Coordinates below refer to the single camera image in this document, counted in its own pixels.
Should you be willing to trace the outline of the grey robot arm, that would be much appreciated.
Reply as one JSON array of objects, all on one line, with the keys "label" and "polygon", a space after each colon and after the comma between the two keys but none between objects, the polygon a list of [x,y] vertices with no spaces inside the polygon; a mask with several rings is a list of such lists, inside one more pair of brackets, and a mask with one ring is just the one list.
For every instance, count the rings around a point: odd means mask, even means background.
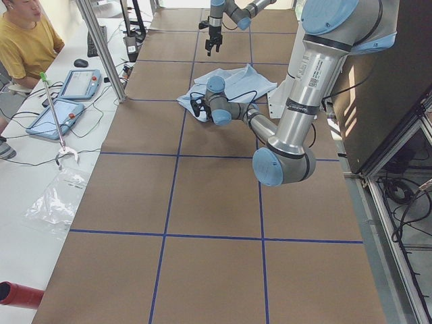
[{"label": "grey robot arm", "polygon": [[215,47],[216,52],[223,43],[222,26],[223,15],[226,14],[235,24],[241,29],[247,29],[251,20],[264,10],[267,6],[273,5],[276,0],[252,1],[245,8],[238,7],[235,1],[232,0],[211,0],[210,12],[206,20],[198,24],[198,29],[209,29],[209,37],[205,41],[205,50],[207,55],[211,56],[212,48]]},{"label": "grey robot arm", "polygon": [[218,126],[234,119],[248,125],[263,142],[252,157],[260,183],[280,186],[306,180],[316,163],[304,140],[342,59],[390,48],[398,12],[398,1],[307,1],[300,17],[304,53],[278,124],[249,102],[229,100],[219,76],[209,79],[203,95],[190,95],[192,111]]}]

